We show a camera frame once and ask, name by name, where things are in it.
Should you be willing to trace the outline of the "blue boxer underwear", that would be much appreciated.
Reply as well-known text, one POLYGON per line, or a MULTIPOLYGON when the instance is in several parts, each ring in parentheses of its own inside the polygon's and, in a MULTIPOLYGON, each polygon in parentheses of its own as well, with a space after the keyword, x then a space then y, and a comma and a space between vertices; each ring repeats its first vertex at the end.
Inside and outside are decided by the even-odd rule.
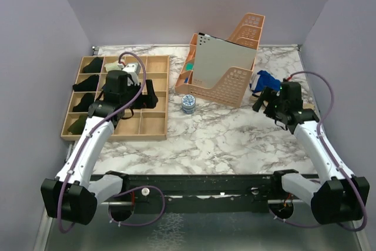
POLYGON ((253 93, 262 92, 265 87, 274 91, 279 91, 281 82, 265 70, 260 70, 252 74, 250 80, 250 90, 253 93))

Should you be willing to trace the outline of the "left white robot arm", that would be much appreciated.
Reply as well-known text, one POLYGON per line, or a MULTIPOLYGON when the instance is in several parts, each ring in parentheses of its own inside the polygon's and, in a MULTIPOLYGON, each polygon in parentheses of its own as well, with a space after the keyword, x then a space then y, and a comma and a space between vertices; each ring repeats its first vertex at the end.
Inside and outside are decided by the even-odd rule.
POLYGON ((68 161, 53 179, 45 179, 41 184, 49 217, 59 223, 87 225, 99 204, 111 197, 121 201, 129 196, 124 174, 110 171, 91 182, 93 168, 125 110, 153 109, 157 103, 152 80, 139 83, 125 71, 108 72, 103 98, 91 104, 82 135, 68 161))

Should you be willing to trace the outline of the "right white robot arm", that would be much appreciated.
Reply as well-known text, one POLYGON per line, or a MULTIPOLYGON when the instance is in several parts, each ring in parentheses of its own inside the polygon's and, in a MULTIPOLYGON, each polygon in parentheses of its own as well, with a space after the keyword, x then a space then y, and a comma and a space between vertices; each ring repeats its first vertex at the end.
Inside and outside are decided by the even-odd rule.
POLYGON ((306 179, 295 170, 275 171, 270 192, 282 199, 292 194, 311 208, 315 220, 326 225, 365 220, 365 204, 370 189, 366 178, 356 177, 339 157, 319 124, 312 109, 303 107, 301 85, 284 81, 279 90, 265 87, 252 109, 265 106, 264 114, 282 123, 300 142, 310 157, 319 182, 306 179))

